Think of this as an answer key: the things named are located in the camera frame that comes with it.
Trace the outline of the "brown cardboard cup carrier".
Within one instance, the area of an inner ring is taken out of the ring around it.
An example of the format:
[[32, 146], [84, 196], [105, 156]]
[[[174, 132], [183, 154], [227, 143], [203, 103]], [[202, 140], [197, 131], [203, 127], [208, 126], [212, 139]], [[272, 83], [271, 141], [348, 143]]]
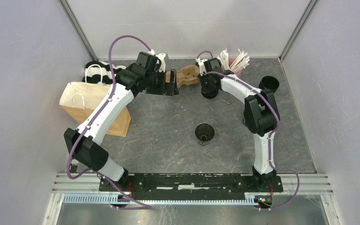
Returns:
[[180, 88], [183, 85], [199, 83], [199, 68], [196, 65], [188, 65], [175, 72], [177, 88]]

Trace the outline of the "black paper coffee cup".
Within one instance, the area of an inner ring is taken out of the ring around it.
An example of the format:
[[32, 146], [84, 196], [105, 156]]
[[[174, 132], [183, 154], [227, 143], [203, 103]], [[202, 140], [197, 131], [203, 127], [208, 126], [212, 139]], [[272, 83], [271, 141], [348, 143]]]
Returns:
[[210, 124], [202, 123], [195, 128], [195, 136], [200, 145], [208, 145], [214, 138], [215, 130]]

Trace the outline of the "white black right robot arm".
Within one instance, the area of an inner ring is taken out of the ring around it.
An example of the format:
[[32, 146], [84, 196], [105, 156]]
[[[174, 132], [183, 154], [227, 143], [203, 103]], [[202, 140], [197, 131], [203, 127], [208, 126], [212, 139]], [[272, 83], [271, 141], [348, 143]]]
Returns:
[[255, 142], [252, 186], [257, 191], [266, 190], [271, 185], [270, 178], [277, 174], [272, 157], [273, 139], [280, 122], [274, 96], [279, 88], [278, 79], [265, 76], [256, 88], [234, 74], [207, 72], [198, 78], [204, 97], [215, 98], [222, 90], [244, 103], [243, 123], [254, 135]]

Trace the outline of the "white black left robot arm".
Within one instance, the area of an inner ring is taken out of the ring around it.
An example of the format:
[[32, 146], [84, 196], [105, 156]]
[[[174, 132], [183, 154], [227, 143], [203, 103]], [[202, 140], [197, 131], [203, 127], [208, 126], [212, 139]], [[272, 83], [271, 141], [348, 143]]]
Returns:
[[113, 76], [114, 83], [107, 94], [77, 129], [68, 128], [64, 139], [69, 152], [68, 162], [79, 161], [111, 180], [117, 191], [128, 187], [127, 170], [114, 162], [100, 144], [120, 112], [139, 94], [173, 96], [179, 93], [176, 72], [166, 82], [165, 60], [167, 54], [140, 52], [135, 63], [121, 69]]

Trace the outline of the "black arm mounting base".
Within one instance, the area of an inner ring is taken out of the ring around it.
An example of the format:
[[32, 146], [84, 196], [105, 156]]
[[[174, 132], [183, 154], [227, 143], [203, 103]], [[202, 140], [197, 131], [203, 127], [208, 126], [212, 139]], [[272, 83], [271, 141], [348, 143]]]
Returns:
[[115, 184], [136, 200], [243, 200], [245, 193], [281, 193], [280, 176], [242, 173], [133, 173]]

